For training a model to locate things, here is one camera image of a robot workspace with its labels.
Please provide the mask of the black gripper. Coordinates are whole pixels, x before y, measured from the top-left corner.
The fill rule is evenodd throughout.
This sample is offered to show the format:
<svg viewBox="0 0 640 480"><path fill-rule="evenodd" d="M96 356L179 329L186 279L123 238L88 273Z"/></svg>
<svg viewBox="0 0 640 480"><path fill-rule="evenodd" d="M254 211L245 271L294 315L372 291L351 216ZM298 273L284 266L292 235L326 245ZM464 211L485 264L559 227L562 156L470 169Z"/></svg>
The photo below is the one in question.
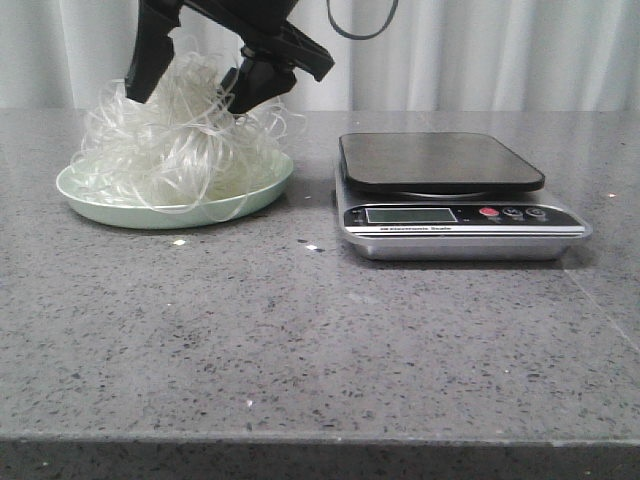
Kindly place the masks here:
<svg viewBox="0 0 640 480"><path fill-rule="evenodd" d="M228 111L244 114L289 92L295 69L322 80L333 68L328 50L288 21L294 1L153 1L138 2L134 52L125 77L128 99L146 103L174 57L170 32L180 26L187 6L236 33L243 57L221 82Z"/></svg>

